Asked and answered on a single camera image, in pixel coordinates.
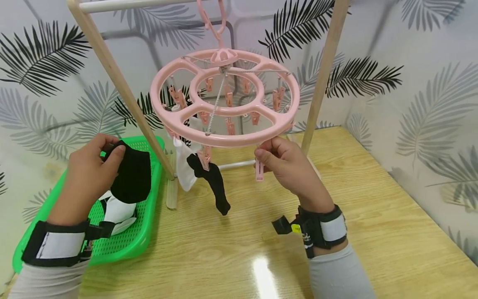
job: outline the wooden drying stand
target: wooden drying stand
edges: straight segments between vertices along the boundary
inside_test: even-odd
[[[90,14],[95,12],[115,11],[185,2],[195,2],[195,0],[103,0],[85,3],[82,3],[81,0],[67,0],[68,8],[70,9],[71,14],[85,34],[90,46],[93,48],[93,51],[95,51],[95,54],[106,70],[109,78],[123,98],[126,106],[131,111],[131,114],[137,121],[141,132],[146,137],[151,149],[163,166],[168,178],[165,202],[166,206],[172,210],[176,209],[178,192],[178,180],[175,177],[173,167],[173,165],[175,165],[175,157],[174,155],[166,155],[156,140],[153,131],[146,121],[146,118],[136,103],[136,98],[134,97],[130,87],[128,86],[128,83],[121,73],[120,68],[116,64],[116,61],[111,55],[111,52],[108,50],[108,47],[101,37],[101,34],[99,33],[98,28],[96,27],[95,22],[91,18]],[[322,53],[322,60],[320,62],[319,73],[317,75],[317,82],[315,84],[314,94],[312,96],[312,104],[310,106],[304,138],[301,145],[302,151],[306,155],[308,154],[312,135],[317,124],[317,118],[322,105],[322,99],[326,92],[328,77],[332,69],[332,63],[337,51],[337,45],[340,39],[340,34],[342,33],[349,3],[350,0],[336,0],[334,11],[332,12],[330,28],[328,30],[326,43]],[[288,138],[291,141],[297,142],[291,134],[288,135]],[[219,166],[219,169],[233,168],[251,164],[251,161],[239,162],[235,163],[234,165]]]

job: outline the person's left hand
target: person's left hand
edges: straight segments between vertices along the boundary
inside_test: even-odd
[[[65,182],[49,223],[76,225],[86,220],[95,201],[109,190],[118,175],[125,147],[116,147],[105,162],[100,157],[102,150],[111,149],[118,141],[117,137],[100,133],[70,155]]]

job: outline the black wrist strap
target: black wrist strap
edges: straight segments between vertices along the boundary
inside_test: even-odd
[[[89,219],[75,226],[39,221],[23,251],[22,261],[42,267],[73,266],[88,260],[91,257],[92,241],[109,238],[114,225],[107,221],[90,225]]]
[[[330,213],[313,213],[298,207],[298,214],[295,220],[289,223],[285,216],[272,222],[278,234],[288,234],[292,231],[301,233],[304,241],[305,251],[308,258],[313,258],[313,247],[331,249],[342,244],[347,238],[347,227],[345,218],[338,205]],[[338,229],[329,227],[332,221],[342,222]]]

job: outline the hand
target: hand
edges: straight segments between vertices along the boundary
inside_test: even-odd
[[[101,151],[112,148],[119,139],[98,134],[88,144],[73,152],[68,161],[61,193],[48,216],[57,225],[77,225],[88,217],[96,200],[109,190],[118,175],[125,147],[116,147],[103,162]]]
[[[284,188],[297,195],[305,210],[328,213],[334,209],[324,184],[296,143],[274,137],[261,144],[254,154],[264,163],[264,172],[272,171]]]

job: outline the gray sleeve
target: gray sleeve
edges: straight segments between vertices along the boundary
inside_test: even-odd
[[[309,275],[316,299],[375,298],[369,278],[350,243],[339,252],[311,259]]]
[[[23,269],[8,299],[77,299],[88,262],[72,267],[35,267]]]

